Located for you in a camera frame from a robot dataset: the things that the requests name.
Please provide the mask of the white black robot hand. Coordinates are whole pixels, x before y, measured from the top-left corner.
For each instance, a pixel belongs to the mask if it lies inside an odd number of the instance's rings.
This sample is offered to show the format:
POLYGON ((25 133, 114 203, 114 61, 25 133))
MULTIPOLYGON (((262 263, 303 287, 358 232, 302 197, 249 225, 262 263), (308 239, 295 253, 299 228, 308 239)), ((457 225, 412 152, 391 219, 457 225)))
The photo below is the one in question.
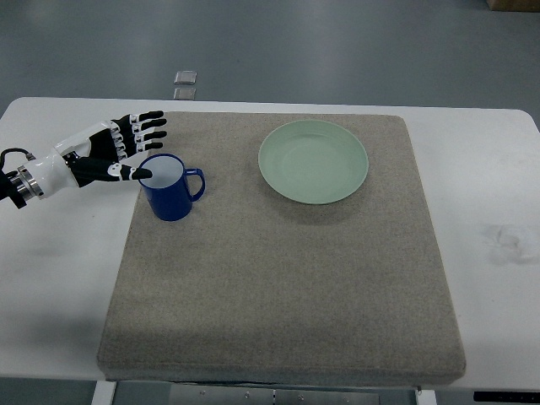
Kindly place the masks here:
POLYGON ((101 121, 57 143, 44 158, 30 159, 11 181, 27 201, 44 199, 68 188, 82 188, 94 181, 116 182, 148 179, 152 172, 125 164, 125 160, 151 149, 160 149, 166 136, 163 111, 127 114, 101 121))

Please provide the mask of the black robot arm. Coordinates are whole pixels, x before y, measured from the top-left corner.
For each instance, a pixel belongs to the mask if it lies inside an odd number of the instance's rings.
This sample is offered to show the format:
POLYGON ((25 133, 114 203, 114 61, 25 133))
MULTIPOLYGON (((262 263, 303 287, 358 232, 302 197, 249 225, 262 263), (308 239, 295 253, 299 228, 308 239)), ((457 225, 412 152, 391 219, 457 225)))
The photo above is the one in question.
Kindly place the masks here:
POLYGON ((35 193, 22 170, 4 171, 6 157, 10 153, 21 153, 28 161, 35 160, 35 156, 24 148, 6 148, 1 152, 1 199, 8 198, 17 209, 21 209, 35 193))

